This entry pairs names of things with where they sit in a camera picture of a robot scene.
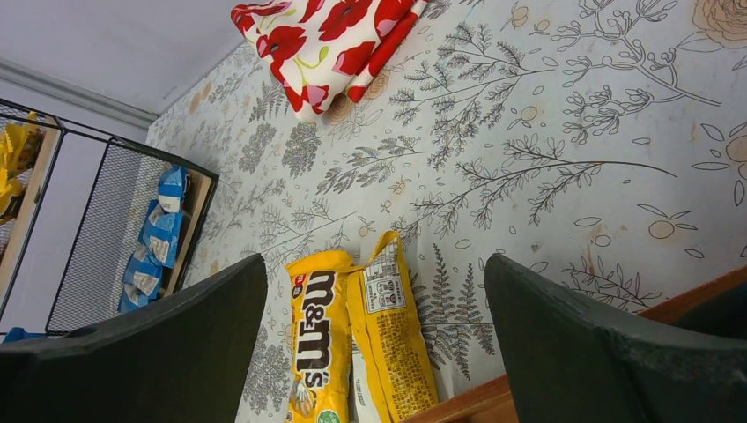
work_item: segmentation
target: wire rack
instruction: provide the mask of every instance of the wire rack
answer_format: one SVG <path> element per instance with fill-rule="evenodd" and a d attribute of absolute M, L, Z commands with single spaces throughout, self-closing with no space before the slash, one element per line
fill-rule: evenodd
<path fill-rule="evenodd" d="M 31 108 L 0 99 L 0 128 L 9 122 L 30 122 L 26 117 Z M 33 223 L 46 193 L 46 185 L 53 174 L 54 158 L 68 134 L 86 137 L 104 143 L 99 168 L 80 220 L 70 256 L 61 276 L 59 289 L 49 313 L 46 332 L 63 335 L 88 324 L 97 323 L 117 315 L 122 292 L 122 274 L 138 243 L 138 234 L 145 219 L 148 203 L 157 196 L 161 173 L 177 164 L 197 171 L 210 179 L 207 200 L 196 221 L 195 236 L 180 249 L 187 249 L 185 262 L 191 259 L 199 231 L 204 223 L 205 211 L 218 184 L 218 176 L 211 171 L 148 145 L 143 145 L 93 127 L 36 111 L 38 124 L 59 130 L 59 141 L 53 154 L 47 180 L 40 189 L 31 224 L 25 233 L 23 247 L 11 280 L 8 282 L 0 317 L 2 317 L 18 268 L 26 253 Z M 12 226 L 0 226 L 0 241 L 9 238 Z M 188 266 L 182 266 L 177 278 L 177 289 L 183 283 Z"/>

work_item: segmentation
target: green logo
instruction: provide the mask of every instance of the green logo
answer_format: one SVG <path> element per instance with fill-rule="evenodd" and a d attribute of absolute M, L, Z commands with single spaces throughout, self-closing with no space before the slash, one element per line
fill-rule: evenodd
<path fill-rule="evenodd" d="M 336 412 L 332 410 L 324 410 L 319 413 L 319 417 L 316 418 L 316 423 L 341 423 L 340 417 Z"/>

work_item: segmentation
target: poppy flower print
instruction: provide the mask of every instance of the poppy flower print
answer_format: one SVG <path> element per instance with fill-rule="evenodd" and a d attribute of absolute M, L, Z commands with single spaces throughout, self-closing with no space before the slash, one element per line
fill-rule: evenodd
<path fill-rule="evenodd" d="M 426 5 L 427 0 L 275 0 L 238 5 L 231 19 L 283 84 L 296 116 L 314 122 L 337 95 L 352 102 L 364 98 Z"/>
<path fill-rule="evenodd" d="M 336 40 L 345 30 L 355 26 L 365 17 L 371 2 L 372 0 L 342 0 L 335 4 L 329 11 L 327 19 L 319 27 L 319 30 L 322 31 L 319 39 L 322 41 Z"/>

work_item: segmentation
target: white tablecloth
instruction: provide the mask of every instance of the white tablecloth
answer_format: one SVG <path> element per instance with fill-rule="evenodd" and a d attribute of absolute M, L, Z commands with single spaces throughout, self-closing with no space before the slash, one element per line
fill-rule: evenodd
<path fill-rule="evenodd" d="M 747 264 L 747 11 L 580 3 L 432 0 L 366 99 L 317 124 L 245 45 L 152 125 L 149 144 L 220 173 L 188 284 L 267 262 L 237 421 L 285 416 L 283 266 L 363 261 L 389 228 L 432 306 L 442 399 L 504 374 L 483 286 L 496 251 L 631 312 Z"/>

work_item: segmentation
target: blue and white package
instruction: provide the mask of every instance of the blue and white package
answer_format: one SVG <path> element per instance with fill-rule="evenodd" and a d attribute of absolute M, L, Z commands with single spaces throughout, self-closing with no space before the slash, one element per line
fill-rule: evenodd
<path fill-rule="evenodd" d="M 159 178 L 159 203 L 166 213 L 181 212 L 184 192 L 187 189 L 187 171 L 173 166 Z"/>
<path fill-rule="evenodd" d="M 147 295 L 149 300 L 155 300 L 159 286 L 161 286 L 162 275 L 161 264 L 145 245 L 138 243 L 124 269 L 122 282 L 125 285 L 135 286 L 141 293 Z"/>
<path fill-rule="evenodd" d="M 141 293 L 134 285 L 122 286 L 122 297 L 119 300 L 119 312 L 127 313 L 148 305 L 148 296 Z"/>
<path fill-rule="evenodd" d="M 173 269 L 180 229 L 181 213 L 164 213 L 159 200 L 151 200 L 140 231 L 140 242 L 148 247 L 159 263 Z"/>

